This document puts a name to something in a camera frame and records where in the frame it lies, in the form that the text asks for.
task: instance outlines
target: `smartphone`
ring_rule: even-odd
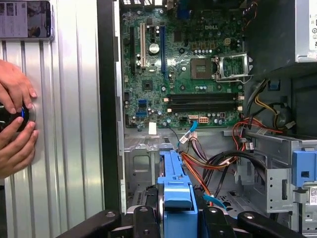
[[[52,40],[52,8],[49,1],[0,1],[0,40]]]

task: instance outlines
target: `silver side panel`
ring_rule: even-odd
[[[97,3],[51,0],[55,40],[0,42],[38,94],[32,166],[5,180],[9,238],[54,238],[103,205]]]

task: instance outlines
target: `power supply label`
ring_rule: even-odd
[[[309,49],[317,51],[317,0],[309,1]]]

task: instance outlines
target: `finger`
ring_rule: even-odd
[[[31,84],[29,78],[27,76],[25,76],[25,74],[20,70],[19,67],[14,66],[14,71],[18,74],[20,74],[20,78],[21,78],[21,83],[25,84],[28,90],[28,94],[32,97],[32,98],[36,98],[36,92],[33,88],[33,85]]]
[[[33,105],[32,105],[32,100],[29,94],[29,89],[27,88],[25,83],[21,83],[20,88],[22,91],[24,105],[26,106],[27,109],[31,109]]]
[[[16,166],[17,164],[21,163],[30,155],[30,153],[34,150],[34,145],[38,138],[38,135],[39,133],[37,130],[33,131],[26,145],[18,153],[16,153],[9,159],[9,163],[11,165]]]
[[[13,168],[13,172],[19,172],[22,169],[25,169],[27,166],[29,166],[33,159],[34,159],[34,155],[35,155],[35,149],[33,149],[33,151],[23,160],[21,161],[19,164],[17,164],[14,168]]]
[[[13,101],[11,100],[6,89],[0,84],[0,102],[4,105],[5,109],[11,114],[16,114]]]
[[[22,111],[22,92],[20,85],[16,82],[10,82],[6,84],[7,90],[9,91],[9,95],[13,101],[14,107],[18,112]]]
[[[0,156],[6,155],[8,157],[12,157],[19,152],[29,141],[32,132],[34,131],[34,127],[34,122],[28,123],[18,137],[0,151]]]
[[[23,118],[18,117],[0,133],[0,150],[10,142],[22,123]]]

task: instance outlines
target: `phone screen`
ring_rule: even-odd
[[[51,24],[48,1],[0,2],[0,38],[48,38]]]

